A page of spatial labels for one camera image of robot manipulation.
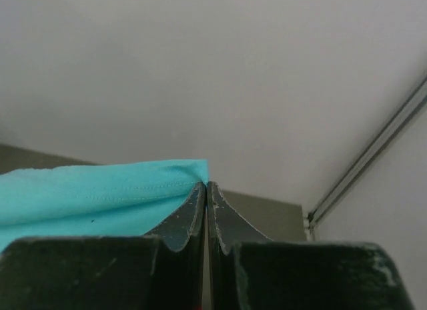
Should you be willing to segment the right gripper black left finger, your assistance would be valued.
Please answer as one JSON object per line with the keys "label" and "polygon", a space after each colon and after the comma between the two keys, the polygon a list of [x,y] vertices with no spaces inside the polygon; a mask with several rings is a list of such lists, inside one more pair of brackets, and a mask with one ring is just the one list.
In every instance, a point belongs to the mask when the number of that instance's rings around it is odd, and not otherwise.
{"label": "right gripper black left finger", "polygon": [[148,309],[200,309],[203,288],[205,185],[146,233],[159,239],[151,271]]}

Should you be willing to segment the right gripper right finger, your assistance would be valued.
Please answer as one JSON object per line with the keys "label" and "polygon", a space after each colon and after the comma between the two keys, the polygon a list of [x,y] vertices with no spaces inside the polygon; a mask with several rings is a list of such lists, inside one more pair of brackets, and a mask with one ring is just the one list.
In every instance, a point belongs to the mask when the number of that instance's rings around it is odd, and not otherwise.
{"label": "right gripper right finger", "polygon": [[213,181],[207,184],[206,208],[212,308],[249,309],[241,248],[244,243],[265,243],[270,238],[238,213]]}

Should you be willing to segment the bright cyan t shirt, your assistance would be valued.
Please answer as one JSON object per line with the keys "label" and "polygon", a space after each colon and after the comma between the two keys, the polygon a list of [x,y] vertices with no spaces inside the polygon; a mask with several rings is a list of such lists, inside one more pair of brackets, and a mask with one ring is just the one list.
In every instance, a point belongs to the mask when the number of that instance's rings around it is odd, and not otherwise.
{"label": "bright cyan t shirt", "polygon": [[17,169],[1,175],[1,248],[22,237],[143,235],[208,180],[203,159]]}

